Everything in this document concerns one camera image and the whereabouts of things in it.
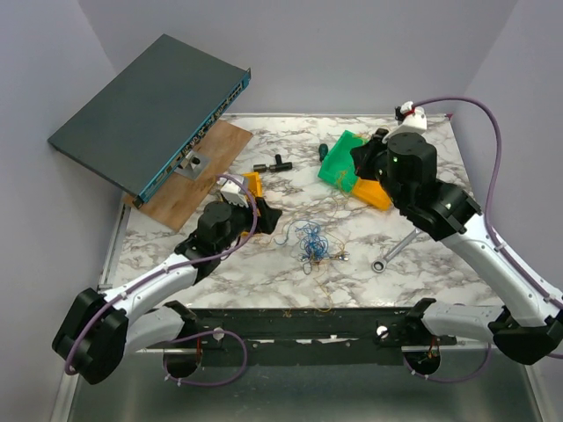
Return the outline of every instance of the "gray floor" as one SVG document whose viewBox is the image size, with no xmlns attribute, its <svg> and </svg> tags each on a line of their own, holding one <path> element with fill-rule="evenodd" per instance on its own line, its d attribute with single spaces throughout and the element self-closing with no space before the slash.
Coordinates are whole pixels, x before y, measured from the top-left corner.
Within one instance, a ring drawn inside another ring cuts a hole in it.
<svg viewBox="0 0 563 422">
<path fill-rule="evenodd" d="M 444 351 L 441 376 L 470 373 L 482 351 Z M 195 376 L 217 380 L 233 368 Z M 105 382 L 80 382 L 71 421 L 535 421 L 541 420 L 523 367 L 495 353 L 470 382 L 439 385 L 404 367 L 250 367 L 226 387 L 164 382 L 159 354 L 128 357 Z"/>
</svg>

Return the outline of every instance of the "metal bracket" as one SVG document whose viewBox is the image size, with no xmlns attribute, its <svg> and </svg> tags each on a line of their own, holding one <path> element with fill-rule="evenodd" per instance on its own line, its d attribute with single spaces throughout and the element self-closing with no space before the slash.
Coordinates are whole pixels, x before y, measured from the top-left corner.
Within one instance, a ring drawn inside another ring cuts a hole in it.
<svg viewBox="0 0 563 422">
<path fill-rule="evenodd" d="M 176 172 L 190 180 L 196 180 L 211 160 L 199 152 L 190 151 L 176 168 Z"/>
</svg>

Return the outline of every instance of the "green tray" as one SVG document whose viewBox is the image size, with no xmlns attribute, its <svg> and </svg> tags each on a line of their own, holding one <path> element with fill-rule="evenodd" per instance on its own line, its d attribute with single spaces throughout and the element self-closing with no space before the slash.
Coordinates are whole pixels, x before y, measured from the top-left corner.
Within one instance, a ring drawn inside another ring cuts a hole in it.
<svg viewBox="0 0 563 422">
<path fill-rule="evenodd" d="M 364 140 L 360 136 L 345 130 L 336 145 L 326 154 L 318 176 L 340 190 L 350 192 L 358 181 L 350 150 L 363 144 Z"/>
</svg>

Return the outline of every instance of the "gray metal panel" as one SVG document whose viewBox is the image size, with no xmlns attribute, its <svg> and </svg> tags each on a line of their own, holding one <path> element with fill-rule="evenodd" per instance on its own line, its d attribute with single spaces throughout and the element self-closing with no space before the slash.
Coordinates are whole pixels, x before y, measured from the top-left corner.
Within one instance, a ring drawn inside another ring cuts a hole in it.
<svg viewBox="0 0 563 422">
<path fill-rule="evenodd" d="M 443 351 L 441 376 L 471 372 L 480 350 Z M 233 368 L 207 368 L 218 380 Z M 539 421 L 523 367 L 494 352 L 479 378 L 441 385 L 404 367 L 251 367 L 231 385 L 203 389 L 164 382 L 159 354 L 127 357 L 105 382 L 80 382 L 70 421 Z"/>
<path fill-rule="evenodd" d="M 137 196 L 245 73 L 163 35 L 49 142 Z"/>
</svg>

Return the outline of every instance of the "black tool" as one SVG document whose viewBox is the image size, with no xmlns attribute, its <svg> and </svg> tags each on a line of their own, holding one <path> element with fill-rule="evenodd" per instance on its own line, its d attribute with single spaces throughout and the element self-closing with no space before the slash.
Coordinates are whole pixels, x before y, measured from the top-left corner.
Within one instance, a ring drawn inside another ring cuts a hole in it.
<svg viewBox="0 0 563 422">
<path fill-rule="evenodd" d="M 328 154 L 328 145 L 326 145 L 325 143 L 321 143 L 318 146 L 318 160 L 322 163 L 323 160 L 326 157 L 326 154 Z"/>
<path fill-rule="evenodd" d="M 252 169 L 258 173 L 264 173 L 267 170 L 270 170 L 272 173 L 277 173 L 278 171 L 286 171 L 293 169 L 293 163 L 290 161 L 284 163 L 282 161 L 282 156 L 276 154 L 274 156 L 275 164 L 270 165 L 269 167 L 265 164 L 255 164 Z"/>
</svg>

